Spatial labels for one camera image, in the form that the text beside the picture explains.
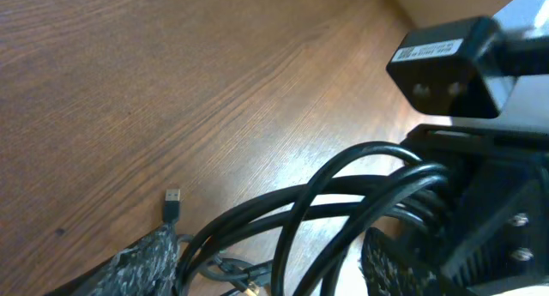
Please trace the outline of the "black USB cable long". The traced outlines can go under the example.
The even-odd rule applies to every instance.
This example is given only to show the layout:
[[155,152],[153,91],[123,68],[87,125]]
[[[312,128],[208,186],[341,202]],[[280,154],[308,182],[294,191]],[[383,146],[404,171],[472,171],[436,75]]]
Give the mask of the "black USB cable long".
[[[341,230],[325,245],[295,289],[332,295],[352,242],[383,216],[430,233],[439,225],[451,195],[452,173],[435,161],[391,142],[364,142],[325,163],[305,184],[257,196],[210,221],[180,257],[171,295],[186,295],[199,269],[213,254],[257,234],[280,229],[272,260],[270,292],[282,295],[290,253],[301,224],[344,217]],[[451,295],[454,289],[428,268],[425,295]]]

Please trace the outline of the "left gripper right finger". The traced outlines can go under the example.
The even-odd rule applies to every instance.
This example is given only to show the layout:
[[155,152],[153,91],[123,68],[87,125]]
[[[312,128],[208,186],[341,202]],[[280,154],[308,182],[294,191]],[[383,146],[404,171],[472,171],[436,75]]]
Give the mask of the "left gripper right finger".
[[365,232],[360,264],[370,296],[420,296],[428,289],[428,268],[377,228]]

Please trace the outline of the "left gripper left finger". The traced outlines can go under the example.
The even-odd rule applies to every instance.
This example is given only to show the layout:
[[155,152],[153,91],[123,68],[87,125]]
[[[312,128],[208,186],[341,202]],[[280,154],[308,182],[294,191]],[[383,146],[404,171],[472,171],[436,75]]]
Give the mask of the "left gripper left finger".
[[62,296],[166,296],[175,281],[178,238],[164,224],[98,267],[50,291]]

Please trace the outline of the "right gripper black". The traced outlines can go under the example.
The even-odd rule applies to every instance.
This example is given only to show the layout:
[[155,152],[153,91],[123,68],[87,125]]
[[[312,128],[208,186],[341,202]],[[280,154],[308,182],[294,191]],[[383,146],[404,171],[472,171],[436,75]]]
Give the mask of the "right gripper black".
[[421,124],[401,144],[452,173],[438,227],[402,245],[478,295],[548,286],[546,133]]

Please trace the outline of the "black USB cable short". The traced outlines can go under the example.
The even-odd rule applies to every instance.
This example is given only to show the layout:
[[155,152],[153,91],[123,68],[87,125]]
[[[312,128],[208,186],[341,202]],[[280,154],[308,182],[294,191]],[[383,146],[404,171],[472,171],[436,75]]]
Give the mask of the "black USB cable short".
[[244,260],[222,257],[221,251],[201,266],[199,273],[211,281],[229,282],[233,289],[225,295],[258,295],[264,288],[268,295],[271,284],[272,260],[264,263],[251,264]]

